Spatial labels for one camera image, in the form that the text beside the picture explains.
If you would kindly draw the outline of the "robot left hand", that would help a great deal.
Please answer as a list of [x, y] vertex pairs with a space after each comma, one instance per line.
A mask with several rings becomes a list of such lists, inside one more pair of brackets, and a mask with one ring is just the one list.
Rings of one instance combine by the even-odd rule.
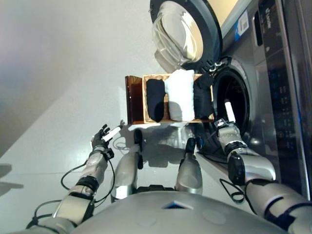
[[120, 132], [122, 127], [119, 125], [112, 130], [108, 127], [107, 124], [104, 124], [99, 131], [92, 137], [91, 146], [92, 149], [97, 147], [107, 148], [109, 141]]

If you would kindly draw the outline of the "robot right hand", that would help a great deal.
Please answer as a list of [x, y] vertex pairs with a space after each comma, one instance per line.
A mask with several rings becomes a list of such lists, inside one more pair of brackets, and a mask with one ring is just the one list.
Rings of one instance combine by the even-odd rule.
[[241, 129], [241, 126], [239, 126], [239, 124], [237, 122], [237, 119], [235, 117], [232, 103], [230, 102], [229, 99], [225, 99], [224, 100], [224, 106], [225, 106], [225, 110], [226, 110], [226, 116], [227, 116], [227, 119], [228, 119], [227, 123], [235, 125], [238, 129]]

